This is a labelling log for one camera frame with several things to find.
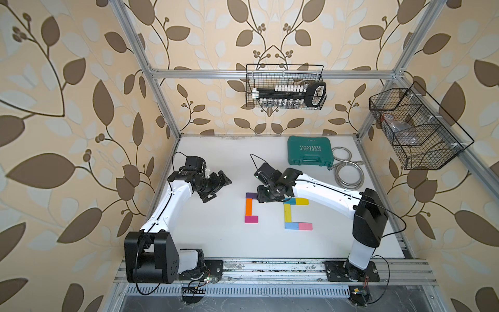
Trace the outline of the purple block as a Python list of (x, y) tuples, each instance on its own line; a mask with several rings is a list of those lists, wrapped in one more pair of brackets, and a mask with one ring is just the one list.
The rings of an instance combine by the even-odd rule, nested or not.
[(257, 200), (258, 199), (258, 195), (255, 192), (247, 192), (246, 193), (246, 199)]

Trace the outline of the orange block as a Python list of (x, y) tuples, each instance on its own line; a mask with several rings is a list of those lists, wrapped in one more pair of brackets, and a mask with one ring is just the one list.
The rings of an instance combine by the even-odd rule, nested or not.
[(253, 200), (251, 198), (246, 199), (246, 208), (245, 208), (245, 216), (246, 217), (251, 217), (252, 216), (252, 206), (253, 205)]

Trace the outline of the teal block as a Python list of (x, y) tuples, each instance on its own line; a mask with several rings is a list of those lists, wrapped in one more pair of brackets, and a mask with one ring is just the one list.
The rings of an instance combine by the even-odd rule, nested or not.
[(289, 205), (296, 205), (296, 199), (295, 198), (286, 198), (283, 200), (284, 204), (289, 204)]

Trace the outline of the small yellow block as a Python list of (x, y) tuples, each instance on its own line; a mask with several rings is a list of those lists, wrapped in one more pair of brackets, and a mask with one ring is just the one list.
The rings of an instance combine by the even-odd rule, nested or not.
[(305, 198), (296, 198), (295, 205), (309, 205), (309, 200)]

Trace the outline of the magenta block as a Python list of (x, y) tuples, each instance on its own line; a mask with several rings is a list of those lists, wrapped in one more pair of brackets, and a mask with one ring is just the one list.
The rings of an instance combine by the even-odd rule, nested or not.
[(259, 217), (258, 216), (245, 216), (244, 222), (246, 224), (257, 224), (259, 222)]

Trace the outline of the long yellow block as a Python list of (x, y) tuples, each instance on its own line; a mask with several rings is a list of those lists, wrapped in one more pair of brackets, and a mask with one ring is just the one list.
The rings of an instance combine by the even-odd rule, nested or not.
[(285, 216), (285, 222), (292, 222), (292, 213), (291, 213), (291, 205), (290, 204), (285, 204), (284, 205), (284, 216)]

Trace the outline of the light blue block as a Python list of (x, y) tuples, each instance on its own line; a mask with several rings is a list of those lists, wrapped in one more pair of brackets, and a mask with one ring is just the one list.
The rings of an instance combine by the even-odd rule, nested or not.
[(286, 230), (299, 230), (300, 223), (299, 222), (285, 222), (285, 229)]

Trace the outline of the pink block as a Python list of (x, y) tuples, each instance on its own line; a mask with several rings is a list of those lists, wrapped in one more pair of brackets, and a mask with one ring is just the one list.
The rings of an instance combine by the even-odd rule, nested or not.
[(298, 229), (300, 231), (313, 231), (313, 224), (308, 222), (299, 222)]

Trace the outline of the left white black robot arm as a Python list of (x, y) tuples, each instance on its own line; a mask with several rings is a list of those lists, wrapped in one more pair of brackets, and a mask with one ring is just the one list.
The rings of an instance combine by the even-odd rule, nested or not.
[(124, 240), (126, 278), (129, 283), (173, 283), (178, 278), (198, 280), (207, 274), (201, 249), (179, 250), (174, 229), (181, 209), (192, 195), (206, 204), (223, 187), (232, 184), (223, 171), (207, 172), (206, 162), (187, 156), (185, 164), (168, 177), (166, 196), (139, 231)]

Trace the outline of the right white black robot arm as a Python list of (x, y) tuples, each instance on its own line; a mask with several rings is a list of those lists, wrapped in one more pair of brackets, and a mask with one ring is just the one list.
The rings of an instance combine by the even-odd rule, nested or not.
[(257, 200), (261, 204), (305, 198), (352, 220), (352, 249), (341, 270), (352, 281), (366, 276), (389, 219), (387, 209), (375, 190), (366, 188), (359, 192), (342, 189), (294, 168), (280, 172), (267, 162), (256, 170), (254, 176), (262, 183), (257, 187)]

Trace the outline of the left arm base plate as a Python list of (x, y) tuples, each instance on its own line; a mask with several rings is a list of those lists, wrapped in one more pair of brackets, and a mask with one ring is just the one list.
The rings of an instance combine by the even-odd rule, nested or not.
[(179, 281), (207, 281), (218, 283), (224, 272), (224, 262), (221, 259), (208, 259), (201, 261), (195, 269), (178, 274)]

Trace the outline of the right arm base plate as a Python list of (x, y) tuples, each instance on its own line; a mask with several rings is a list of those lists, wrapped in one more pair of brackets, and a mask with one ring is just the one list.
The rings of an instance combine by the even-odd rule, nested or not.
[(373, 261), (370, 261), (366, 269), (359, 269), (348, 260), (325, 261), (327, 280), (329, 282), (379, 282), (380, 276)]

